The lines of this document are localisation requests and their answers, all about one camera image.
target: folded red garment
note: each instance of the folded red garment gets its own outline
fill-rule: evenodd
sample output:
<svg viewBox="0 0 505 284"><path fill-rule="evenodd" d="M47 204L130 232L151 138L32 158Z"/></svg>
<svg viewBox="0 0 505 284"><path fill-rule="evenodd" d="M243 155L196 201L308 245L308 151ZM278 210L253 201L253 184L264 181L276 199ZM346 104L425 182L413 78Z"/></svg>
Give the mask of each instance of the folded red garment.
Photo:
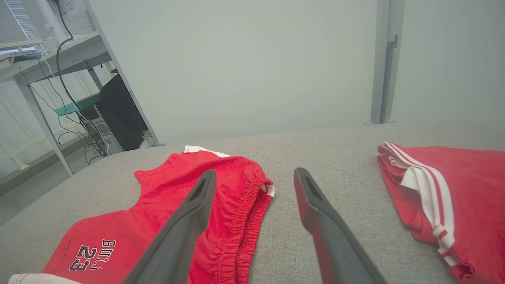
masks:
<svg viewBox="0 0 505 284"><path fill-rule="evenodd" d="M273 182L254 161L193 146L156 169L135 172L141 186L137 203L75 223L43 273L82 284L122 283L208 169L216 172L216 193L209 225L196 240L188 283L247 283Z"/></svg>
<svg viewBox="0 0 505 284"><path fill-rule="evenodd" d="M463 283L505 283L505 152L384 142L377 162L403 223Z"/></svg>

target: gray upholstered table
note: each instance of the gray upholstered table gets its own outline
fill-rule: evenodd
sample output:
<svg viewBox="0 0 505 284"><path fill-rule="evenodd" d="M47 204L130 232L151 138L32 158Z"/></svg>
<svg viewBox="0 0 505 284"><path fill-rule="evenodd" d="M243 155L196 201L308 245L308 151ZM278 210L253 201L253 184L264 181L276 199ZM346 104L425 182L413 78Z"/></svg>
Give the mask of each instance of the gray upholstered table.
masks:
<svg viewBox="0 0 505 284"><path fill-rule="evenodd" d="M258 162L275 182L249 281L320 282L311 236L299 219L293 171L308 169L389 283L456 283L437 249L416 241L400 221L376 162L376 147L446 146L505 150L505 131L484 125L372 125L193 143ZM135 170L152 169L184 145L109 156L69 178L0 227L0 282L41 272L70 226L132 206Z"/></svg>

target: metal desk leg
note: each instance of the metal desk leg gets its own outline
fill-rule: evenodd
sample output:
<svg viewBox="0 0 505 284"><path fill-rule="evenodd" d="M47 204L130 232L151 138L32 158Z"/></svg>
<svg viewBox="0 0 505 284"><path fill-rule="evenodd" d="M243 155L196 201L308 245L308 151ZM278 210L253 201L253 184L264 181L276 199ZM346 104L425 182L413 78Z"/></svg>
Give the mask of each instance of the metal desk leg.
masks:
<svg viewBox="0 0 505 284"><path fill-rule="evenodd" d="M91 78L95 82L96 87L98 88L98 91L102 89L102 83L100 82L100 79L98 79L98 76L96 75L96 72L94 71L93 68L88 69L89 74L91 75Z"/></svg>
<svg viewBox="0 0 505 284"><path fill-rule="evenodd" d="M53 147L54 151L56 152L56 155L58 156L58 158L60 158L60 161L67 170L68 174L70 176L74 175L74 173L70 169L70 166L67 163L67 160L65 160L65 156L63 156L62 150L60 149L60 145L58 144L56 137L51 131L51 127L47 123L47 120L44 117L44 113L42 112L42 109L40 108L40 105L38 104L37 98L35 97L35 94L33 93L32 89L26 84L26 81L24 81L24 79L22 79L21 77L16 78L16 83L21 92L23 93L26 102L30 106L30 109L33 115L35 116L35 119L37 119L38 124L42 128L42 131L44 131L47 141L49 141L49 143Z"/></svg>

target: computer tower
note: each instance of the computer tower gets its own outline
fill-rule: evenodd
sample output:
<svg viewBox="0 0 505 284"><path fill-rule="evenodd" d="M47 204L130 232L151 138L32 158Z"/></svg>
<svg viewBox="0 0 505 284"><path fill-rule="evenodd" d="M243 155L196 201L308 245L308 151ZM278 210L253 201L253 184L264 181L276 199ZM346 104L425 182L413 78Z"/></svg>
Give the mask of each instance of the computer tower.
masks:
<svg viewBox="0 0 505 284"><path fill-rule="evenodd" d="M93 140L107 155L138 149L147 126L118 74L100 90L98 102L82 110Z"/></svg>
<svg viewBox="0 0 505 284"><path fill-rule="evenodd" d="M139 148L147 125L119 74L100 90L96 108L123 151Z"/></svg>
<svg viewBox="0 0 505 284"><path fill-rule="evenodd" d="M84 125L86 126L89 135L91 135L93 141L97 141L97 146L107 156L123 151L123 148L118 143L118 140L105 122L96 105L83 109L82 113L89 120L84 121Z"/></svg>

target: white wall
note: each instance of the white wall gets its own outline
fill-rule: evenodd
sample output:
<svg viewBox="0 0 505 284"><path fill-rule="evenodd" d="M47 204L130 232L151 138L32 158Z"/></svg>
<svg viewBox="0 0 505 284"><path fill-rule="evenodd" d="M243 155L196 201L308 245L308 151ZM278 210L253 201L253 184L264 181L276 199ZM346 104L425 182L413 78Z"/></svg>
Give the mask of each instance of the white wall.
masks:
<svg viewBox="0 0 505 284"><path fill-rule="evenodd" d="M165 144L370 119L377 0L89 3Z"/></svg>
<svg viewBox="0 0 505 284"><path fill-rule="evenodd" d="M406 0L391 118L505 121L505 1Z"/></svg>
<svg viewBox="0 0 505 284"><path fill-rule="evenodd" d="M94 67L94 70L102 84L106 84L111 79L105 67L100 68L100 66L97 66ZM78 100L98 92L98 88L87 71L79 71L78 74L81 78L82 85L75 74L63 75L65 85L69 89L72 97ZM65 104L71 103L65 91L61 88L60 84L58 84L58 81L53 78L51 82L56 91L62 96ZM32 86L53 108L58 108L63 105L60 97L53 91L51 85L47 81L33 83ZM39 97L37 97L37 99L52 131L56 131L57 133L65 132L66 130L60 128L56 113ZM78 121L75 114L69 115L69 117ZM69 130L71 131L86 133L82 126L76 125L65 117L60 117L60 119L63 127L68 128L68 126L70 126L71 128L69 128ZM13 80L0 83L0 135L2 136L2 140L6 142L6 145L2 145L2 147L9 147L13 151L26 149L36 144L18 154L20 159L26 164L29 164L31 161L52 150L48 141L38 143L44 140L45 136L26 103L23 94L21 94L21 91ZM65 143L75 137L76 135L74 134L65 134L61 136L60 142ZM7 152L0 147L0 158L6 154ZM12 159L1 162L0 178L17 169L18 166Z"/></svg>

